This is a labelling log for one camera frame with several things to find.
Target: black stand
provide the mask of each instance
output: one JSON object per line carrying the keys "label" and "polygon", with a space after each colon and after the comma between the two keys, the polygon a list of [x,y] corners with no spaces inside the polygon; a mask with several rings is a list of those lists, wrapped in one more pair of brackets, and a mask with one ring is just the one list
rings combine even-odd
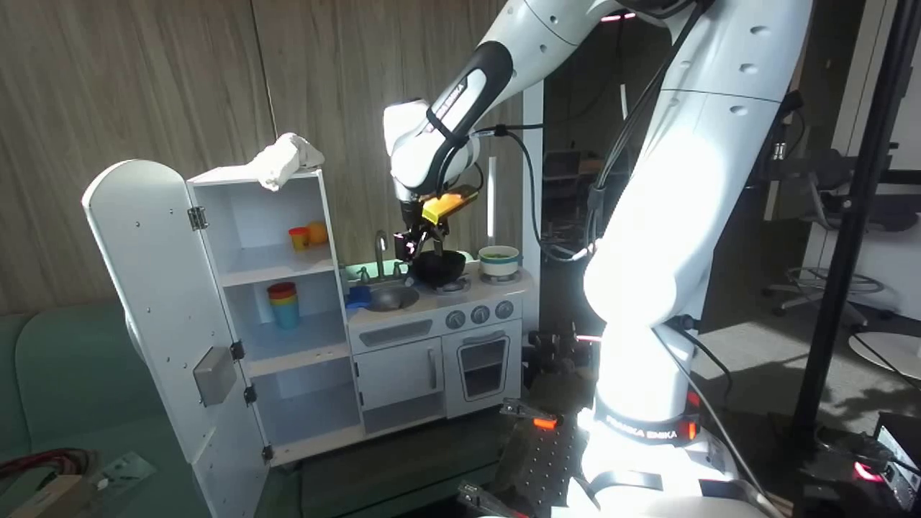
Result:
{"label": "black stand", "polygon": [[832,255],[826,294],[823,294],[819,313],[812,333],[812,350],[803,373],[803,386],[799,386],[799,400],[789,426],[789,446],[799,448],[799,455],[815,451],[816,409],[826,387],[829,363],[833,354],[833,333],[841,324],[841,311],[842,311],[855,261],[859,254],[864,223],[874,196],[874,183],[881,172],[889,167],[889,134],[898,115],[898,104],[908,82],[917,26],[921,26],[921,0],[898,0],[884,65],[872,91],[872,107],[864,130],[859,156],[855,164],[855,177],[842,206],[842,220],[841,220],[841,233]]}

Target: oven door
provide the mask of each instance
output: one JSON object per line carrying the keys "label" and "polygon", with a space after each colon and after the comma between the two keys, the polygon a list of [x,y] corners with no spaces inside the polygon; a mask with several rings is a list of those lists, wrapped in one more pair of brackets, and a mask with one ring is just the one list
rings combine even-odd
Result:
{"label": "oven door", "polygon": [[445,416],[521,396],[521,321],[501,321],[443,338]]}

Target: green couch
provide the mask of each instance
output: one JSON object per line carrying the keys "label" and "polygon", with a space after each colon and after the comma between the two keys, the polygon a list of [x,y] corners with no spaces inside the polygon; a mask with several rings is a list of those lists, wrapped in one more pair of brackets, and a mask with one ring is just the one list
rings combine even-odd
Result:
{"label": "green couch", "polygon": [[[118,301],[0,315],[0,461],[88,448],[95,465],[141,455],[153,474],[112,494],[102,514],[206,514]],[[40,471],[0,485],[9,514]]]}

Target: door handle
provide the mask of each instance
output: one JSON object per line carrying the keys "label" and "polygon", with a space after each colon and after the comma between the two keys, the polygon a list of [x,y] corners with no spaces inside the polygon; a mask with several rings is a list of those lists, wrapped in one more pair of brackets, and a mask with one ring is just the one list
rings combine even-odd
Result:
{"label": "door handle", "polygon": [[438,363],[435,363],[435,350],[426,350],[429,357],[429,387],[438,392]]}

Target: faucet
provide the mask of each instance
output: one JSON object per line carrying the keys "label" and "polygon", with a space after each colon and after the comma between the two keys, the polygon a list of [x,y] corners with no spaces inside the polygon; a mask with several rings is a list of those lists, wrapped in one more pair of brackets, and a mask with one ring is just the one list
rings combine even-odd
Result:
{"label": "faucet", "polygon": [[374,235],[377,278],[383,278],[383,254],[386,254],[386,233],[377,231],[377,235]]}

